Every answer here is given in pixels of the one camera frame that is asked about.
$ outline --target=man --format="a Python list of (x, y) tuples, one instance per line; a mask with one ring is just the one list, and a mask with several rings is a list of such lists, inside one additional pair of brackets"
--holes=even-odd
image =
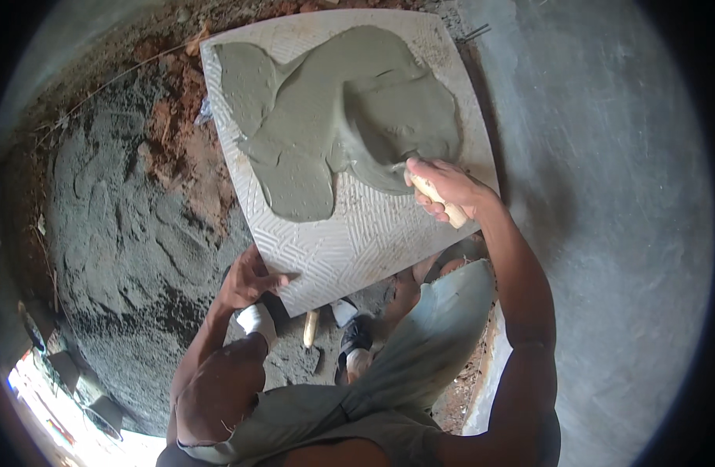
[[(438, 265), (440, 278), (430, 284), (400, 281), (387, 310), (396, 329), (348, 386), (261, 393), (262, 363), (277, 336), (255, 302), (288, 280), (268, 275), (249, 248), (233, 263), (176, 370), (168, 446), (158, 466), (557, 464), (555, 315), (547, 277), (489, 187), (444, 162), (410, 159), (407, 168), (479, 223), (495, 274), (486, 260), (462, 257)], [(448, 222), (442, 204), (418, 192), (415, 198)], [(423, 271), (417, 279), (425, 277)], [(496, 294), (513, 352), (488, 431), (445, 434), (429, 409), (474, 350)], [(247, 335), (223, 347), (227, 323), (241, 309), (237, 320)]]

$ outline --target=wooden handle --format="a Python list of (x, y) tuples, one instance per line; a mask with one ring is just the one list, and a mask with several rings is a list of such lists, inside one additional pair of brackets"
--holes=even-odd
[(440, 197), (435, 189), (435, 186), (429, 180), (413, 173), (410, 174), (410, 180), (420, 193), (433, 200), (433, 202), (439, 202), (444, 205), (446, 214), (449, 216), (449, 223), (451, 224), (451, 227), (459, 229), (466, 223), (466, 221), (469, 220), (463, 209)]
[(306, 349), (313, 346), (317, 327), (319, 327), (319, 311), (316, 309), (306, 313), (306, 327), (303, 329), (303, 345)]

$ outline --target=man's left hand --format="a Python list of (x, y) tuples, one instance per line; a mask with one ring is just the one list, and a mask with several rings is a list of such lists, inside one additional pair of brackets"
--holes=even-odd
[(277, 293), (279, 287), (290, 284), (285, 274), (269, 274), (256, 244), (251, 244), (236, 258), (218, 294), (222, 305), (242, 309), (259, 300), (266, 292)]

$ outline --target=dirt ground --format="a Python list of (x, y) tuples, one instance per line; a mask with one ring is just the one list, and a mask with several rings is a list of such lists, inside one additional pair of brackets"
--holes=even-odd
[[(439, 12), (458, 35), (449, 4), (342, 0), (339, 7)], [(198, 53), (182, 45), (204, 28), (215, 33), (327, 5), (187, 0), (148, 8), (64, 70), (14, 136), (0, 170), (11, 213), (2, 247), (20, 265), (26, 294), (69, 328), (94, 384), (125, 408), (128, 430), (165, 435), (176, 365), (224, 268), (251, 242), (213, 123), (194, 124), (206, 89)], [(377, 316), (392, 295), (389, 279), (351, 298)], [(267, 388), (329, 384), (341, 337), (333, 317), (322, 313), (315, 350), (306, 354), (305, 317), (283, 313), (275, 316), (280, 342), (266, 361)], [(228, 340), (241, 335), (232, 323)], [(444, 427), (458, 431), (463, 418), (456, 419)]]

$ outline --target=hand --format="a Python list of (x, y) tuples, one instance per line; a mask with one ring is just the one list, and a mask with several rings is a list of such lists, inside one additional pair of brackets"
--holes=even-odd
[[(456, 165), (437, 159), (431, 161), (418, 158), (407, 159), (405, 183), (409, 187), (412, 186), (409, 178), (410, 172), (427, 179), (435, 185), (436, 191), (444, 200), (459, 206), (470, 219), (475, 218), (477, 205), (484, 192), (486, 190), (490, 191), (489, 187), (476, 182)], [(433, 202), (416, 188), (414, 199), (435, 219), (441, 222), (449, 221), (449, 216), (446, 214), (442, 203)]]
[(223, 281), (217, 299), (226, 307), (246, 308), (266, 292), (277, 293), (278, 287), (290, 284), (285, 274), (269, 274), (256, 244), (251, 244), (236, 258)]

